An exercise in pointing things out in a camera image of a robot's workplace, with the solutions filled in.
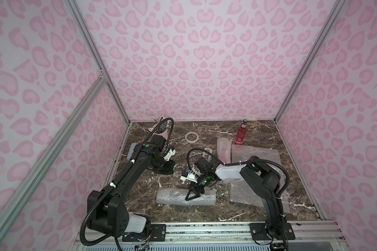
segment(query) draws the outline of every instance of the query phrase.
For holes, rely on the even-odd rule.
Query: brown marble surface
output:
[[[133,123],[123,156],[117,172],[127,163],[127,153],[131,143],[139,142],[149,133],[148,128],[154,123]],[[205,122],[175,122],[170,137],[177,151],[172,158],[176,161],[173,175],[161,175],[145,170],[140,176],[126,201],[129,212],[148,214],[152,222],[199,222],[199,221],[220,221],[240,220],[254,221],[265,220],[265,210],[261,207],[250,206],[230,202],[230,184],[217,184],[212,188],[216,189],[217,199],[215,206],[175,206],[156,203],[156,195],[159,184],[163,188],[188,188],[187,182],[182,184],[180,175],[187,168],[186,154],[194,147],[209,147],[216,151],[217,138],[225,137],[231,139],[236,136],[240,121],[205,121]],[[194,131],[199,135],[196,143],[188,143],[185,140],[187,132]],[[287,188],[290,212],[286,212],[288,220],[317,220],[318,216],[312,203],[308,198],[299,175],[287,153],[287,150],[280,138],[278,131],[272,121],[249,121],[246,137],[243,145],[277,149],[279,151],[282,165],[290,173],[291,183]],[[191,158],[196,161],[200,156],[199,152]]]

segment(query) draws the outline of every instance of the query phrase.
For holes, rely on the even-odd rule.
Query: glass bottle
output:
[[[241,124],[240,128],[238,129],[238,133],[236,134],[235,144],[241,145],[243,143],[244,136],[246,135],[246,127],[247,127],[247,119],[243,119],[243,123]]]

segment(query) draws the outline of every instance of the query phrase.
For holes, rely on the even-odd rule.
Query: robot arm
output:
[[[176,153],[173,146],[168,146],[166,156],[161,156],[166,139],[160,135],[154,135],[149,143],[138,144],[134,151],[138,152],[131,168],[124,178],[116,186],[113,182],[104,187],[101,191],[92,191],[88,196],[88,211],[98,200],[98,198],[110,187],[113,186],[112,192],[98,206],[87,223],[87,227],[98,232],[120,237],[125,233],[141,233],[140,238],[145,239],[150,234],[151,221],[149,218],[129,214],[125,202],[131,188],[134,186],[142,172],[152,166],[155,173],[173,174],[175,161],[169,158]]]
[[[252,156],[248,161],[259,159]],[[224,166],[219,164],[213,167],[205,158],[199,158],[195,163],[201,175],[196,175],[193,171],[183,172],[181,180],[190,180],[189,192],[186,200],[198,198],[204,193],[204,188],[213,181],[227,178],[244,179],[255,194],[261,197],[266,214],[266,233],[279,239],[281,236],[282,225],[286,225],[286,219],[281,219],[282,202],[277,198],[279,192],[280,175],[275,169],[262,162],[251,164]]]

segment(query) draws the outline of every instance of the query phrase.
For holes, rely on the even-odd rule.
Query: pink wall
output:
[[[334,0],[78,0],[133,120],[274,118]]]
[[[0,210],[95,82],[63,1],[0,0]]]
[[[103,187],[125,125],[103,87],[32,195],[0,251],[70,250],[92,190]]]
[[[352,251],[377,251],[377,0],[350,2],[279,126]]]

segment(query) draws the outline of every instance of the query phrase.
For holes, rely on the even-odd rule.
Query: tape roll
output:
[[[195,136],[197,136],[197,138],[196,138],[195,140],[193,140],[193,141],[188,140],[188,139],[187,139],[187,135],[190,135],[190,134],[194,134]],[[198,140],[198,134],[197,134],[197,133],[195,133],[195,132],[189,132],[189,133],[186,133],[186,141],[187,141],[187,142],[189,142],[189,143],[195,143],[195,142],[197,142],[197,140]]]

